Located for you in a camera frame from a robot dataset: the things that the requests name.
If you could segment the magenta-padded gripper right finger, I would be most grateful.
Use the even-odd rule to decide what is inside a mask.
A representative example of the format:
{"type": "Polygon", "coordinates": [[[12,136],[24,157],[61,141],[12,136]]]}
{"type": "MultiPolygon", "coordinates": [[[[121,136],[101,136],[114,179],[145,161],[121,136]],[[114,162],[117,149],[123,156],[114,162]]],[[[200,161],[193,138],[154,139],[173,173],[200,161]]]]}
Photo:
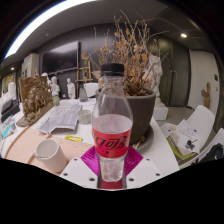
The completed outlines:
{"type": "Polygon", "coordinates": [[[124,175],[127,189],[140,188],[163,177],[151,158],[143,157],[132,147],[125,157],[124,175]]]}

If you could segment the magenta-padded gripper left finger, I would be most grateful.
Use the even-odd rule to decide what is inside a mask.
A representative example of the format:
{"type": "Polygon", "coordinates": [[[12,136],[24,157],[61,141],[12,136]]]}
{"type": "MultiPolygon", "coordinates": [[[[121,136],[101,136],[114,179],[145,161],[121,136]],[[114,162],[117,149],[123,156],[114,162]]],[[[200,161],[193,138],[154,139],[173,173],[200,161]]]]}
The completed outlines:
{"type": "Polygon", "coordinates": [[[60,177],[84,188],[97,189],[99,174],[100,163],[92,146],[80,158],[73,157],[60,177]]]}

